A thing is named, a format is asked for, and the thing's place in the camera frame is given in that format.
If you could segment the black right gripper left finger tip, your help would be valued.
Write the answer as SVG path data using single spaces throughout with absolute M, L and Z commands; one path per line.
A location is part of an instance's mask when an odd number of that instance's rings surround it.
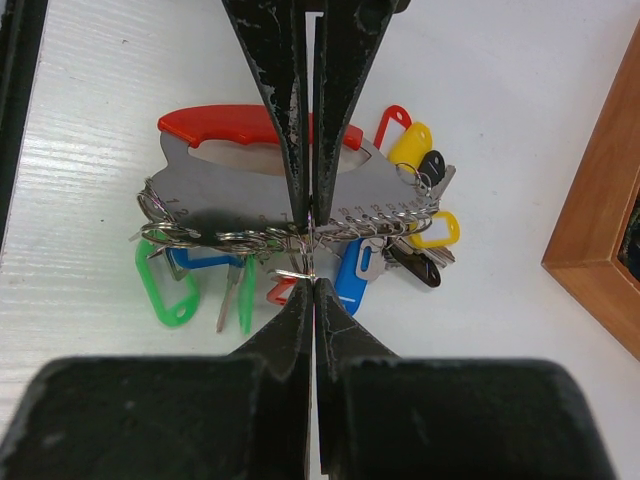
M 31 380 L 5 479 L 305 479 L 313 287 L 224 356 L 66 357 Z

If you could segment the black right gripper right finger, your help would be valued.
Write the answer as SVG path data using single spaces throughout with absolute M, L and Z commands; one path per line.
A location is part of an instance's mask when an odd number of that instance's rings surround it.
M 402 358 L 315 285 L 320 463 L 332 479 L 612 479 L 582 390 L 542 359 Z

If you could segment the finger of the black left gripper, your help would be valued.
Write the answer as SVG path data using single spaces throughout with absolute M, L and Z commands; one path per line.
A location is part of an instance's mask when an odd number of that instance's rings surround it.
M 342 142 L 396 0 L 329 0 L 316 20 L 313 73 L 313 217 L 326 225 L 334 198 Z
M 292 0 L 223 3 L 280 143 L 293 221 L 306 223 L 306 17 Z

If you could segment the silver key with red tag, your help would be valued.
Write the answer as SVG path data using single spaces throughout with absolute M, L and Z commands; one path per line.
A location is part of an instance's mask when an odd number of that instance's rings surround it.
M 268 271 L 275 285 L 267 292 L 266 300 L 274 305 L 284 306 L 289 298 L 288 292 L 293 289 L 299 280 L 314 281 L 314 274 L 289 271 L 284 269 L 271 269 Z

